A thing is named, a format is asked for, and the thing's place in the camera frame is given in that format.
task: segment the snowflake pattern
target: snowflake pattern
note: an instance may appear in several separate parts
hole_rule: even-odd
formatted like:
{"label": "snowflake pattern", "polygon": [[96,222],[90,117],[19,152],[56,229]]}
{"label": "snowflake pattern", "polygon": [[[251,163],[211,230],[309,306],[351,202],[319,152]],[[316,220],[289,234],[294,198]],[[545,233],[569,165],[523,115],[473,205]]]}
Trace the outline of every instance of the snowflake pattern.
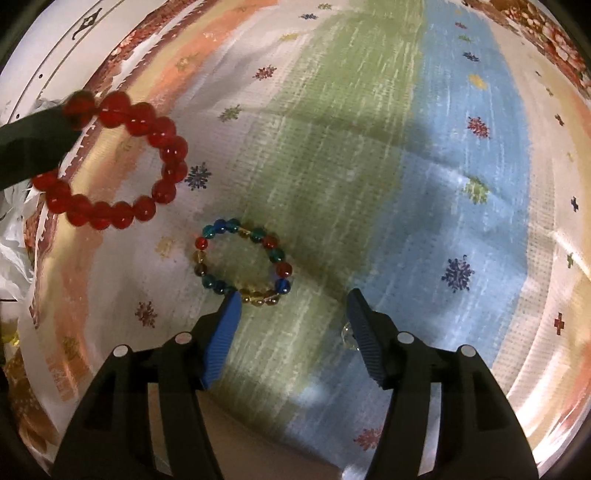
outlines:
{"label": "snowflake pattern", "polygon": [[472,53],[470,53],[469,51],[465,51],[465,52],[463,53],[463,55],[464,55],[464,56],[465,56],[465,57],[466,57],[468,60],[471,60],[471,61],[480,61],[480,59],[479,59],[479,58],[478,58],[476,55],[473,55],[473,54],[472,54]]}
{"label": "snowflake pattern", "polygon": [[383,428],[382,426],[378,429],[363,429],[361,435],[353,441],[358,443],[364,452],[367,452],[369,449],[375,450],[378,447]]}
{"label": "snowflake pattern", "polygon": [[276,69],[277,68],[275,68],[272,65],[269,65],[268,67],[263,67],[261,69],[258,69],[258,71],[254,74],[252,78],[257,80],[270,79],[271,77],[273,77],[273,73],[275,73]]}
{"label": "snowflake pattern", "polygon": [[470,197],[474,205],[486,203],[490,192],[488,187],[477,177],[469,177],[469,182],[462,191]]}
{"label": "snowflake pattern", "polygon": [[468,130],[471,130],[474,135],[480,138],[488,138],[490,134],[488,127],[479,116],[476,118],[468,117]]}
{"label": "snowflake pattern", "polygon": [[144,327],[155,328],[155,320],[158,314],[154,313],[152,302],[149,301],[147,304],[141,301],[138,305],[138,309],[135,312],[135,316],[138,318]]}
{"label": "snowflake pattern", "polygon": [[191,167],[191,171],[187,178],[184,180],[185,183],[188,183],[191,187],[191,191],[197,189],[205,190],[207,188],[207,182],[209,181],[209,177],[212,176],[212,173],[207,169],[205,162],[201,165],[197,165],[196,167]]}
{"label": "snowflake pattern", "polygon": [[218,117],[222,122],[227,122],[228,120],[238,120],[238,115],[242,112],[242,108],[240,108],[240,103],[236,106],[231,106],[226,109],[220,116]]}
{"label": "snowflake pattern", "polygon": [[452,288],[453,293],[458,290],[470,291],[470,287],[468,286],[470,276],[475,272],[470,269],[467,259],[468,257],[464,255],[461,260],[457,258],[447,260],[448,266],[445,275],[441,279],[447,282],[447,286]]}

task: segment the blue bead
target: blue bead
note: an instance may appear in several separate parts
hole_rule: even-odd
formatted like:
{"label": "blue bead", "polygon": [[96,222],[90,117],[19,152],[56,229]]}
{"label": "blue bead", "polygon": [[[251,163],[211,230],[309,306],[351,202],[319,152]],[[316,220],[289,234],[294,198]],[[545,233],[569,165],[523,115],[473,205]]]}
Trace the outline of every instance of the blue bead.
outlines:
{"label": "blue bead", "polygon": [[280,278],[279,280],[277,280],[275,282],[275,291],[279,295],[285,295],[285,294],[289,293],[290,290],[291,290],[291,283],[289,282],[289,280],[286,280],[284,278]]}
{"label": "blue bead", "polygon": [[240,220],[237,218],[230,218],[226,222],[226,230],[230,233],[236,233],[240,228]]}
{"label": "blue bead", "polygon": [[205,238],[213,238],[216,236],[216,228],[213,225],[206,225],[203,227],[203,236]]}
{"label": "blue bead", "polygon": [[216,233],[224,233],[226,231],[226,221],[219,218],[213,223],[213,227],[216,229]]}
{"label": "blue bead", "polygon": [[223,291],[226,289],[226,287],[226,282],[223,280],[217,280],[217,282],[213,284],[213,291],[218,295],[223,295]]}
{"label": "blue bead", "polygon": [[201,277],[201,283],[205,288],[213,288],[213,285],[216,282],[216,277],[213,275],[204,275]]}

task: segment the blue snowflake print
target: blue snowflake print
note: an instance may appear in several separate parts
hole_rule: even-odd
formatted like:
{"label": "blue snowflake print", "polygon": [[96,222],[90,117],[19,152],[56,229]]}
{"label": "blue snowflake print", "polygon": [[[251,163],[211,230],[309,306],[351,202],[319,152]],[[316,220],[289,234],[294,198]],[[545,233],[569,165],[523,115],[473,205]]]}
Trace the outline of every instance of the blue snowflake print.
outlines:
{"label": "blue snowflake print", "polygon": [[207,188],[209,177],[211,176],[212,173],[207,169],[205,163],[202,163],[196,167],[191,167],[191,171],[189,172],[189,175],[187,175],[185,182],[189,184],[191,191],[195,189],[205,190]]}
{"label": "blue snowflake print", "polygon": [[464,255],[461,260],[451,258],[447,260],[449,265],[445,271],[445,275],[441,277],[443,281],[447,282],[447,286],[452,288],[452,292],[458,290],[468,290],[470,287],[470,276],[474,273],[474,270],[470,270],[470,264],[466,261],[468,257]]}

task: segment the green stripe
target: green stripe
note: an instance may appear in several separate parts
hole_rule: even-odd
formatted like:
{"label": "green stripe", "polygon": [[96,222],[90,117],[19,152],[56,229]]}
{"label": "green stripe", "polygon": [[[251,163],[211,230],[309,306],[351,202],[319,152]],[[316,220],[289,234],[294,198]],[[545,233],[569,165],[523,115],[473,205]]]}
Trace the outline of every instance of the green stripe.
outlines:
{"label": "green stripe", "polygon": [[[216,389],[257,429],[290,421],[288,395],[306,386],[324,334],[345,322],[352,275],[365,273],[372,225],[400,180],[396,147],[410,120],[422,19],[422,0],[370,0],[328,19],[232,166],[248,183],[245,217],[276,232],[295,266],[294,290],[279,305],[245,308]],[[229,243],[225,278],[267,278],[262,253],[247,247]]]}

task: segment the teal bead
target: teal bead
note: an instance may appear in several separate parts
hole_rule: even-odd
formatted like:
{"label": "teal bead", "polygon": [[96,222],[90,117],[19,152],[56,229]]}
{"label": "teal bead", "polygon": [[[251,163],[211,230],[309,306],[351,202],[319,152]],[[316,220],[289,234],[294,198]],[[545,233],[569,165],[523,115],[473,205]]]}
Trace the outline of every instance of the teal bead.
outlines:
{"label": "teal bead", "polygon": [[203,227],[203,236],[205,238],[213,238],[216,236],[216,228],[213,225],[206,225]]}
{"label": "teal bead", "polygon": [[285,260],[285,252],[281,248],[274,248],[269,252],[269,260],[273,263],[283,262]]}
{"label": "teal bead", "polygon": [[213,275],[204,275],[201,278],[201,283],[203,284],[203,286],[205,288],[213,288],[213,286],[215,285],[216,282],[216,277],[214,277]]}
{"label": "teal bead", "polygon": [[226,230],[230,233],[236,233],[240,228],[240,220],[237,218],[230,218],[226,222]]}
{"label": "teal bead", "polygon": [[262,242],[262,239],[264,239],[266,237],[266,235],[267,235],[267,232],[265,232],[264,229],[255,228],[251,232],[251,240],[256,244],[260,244]]}

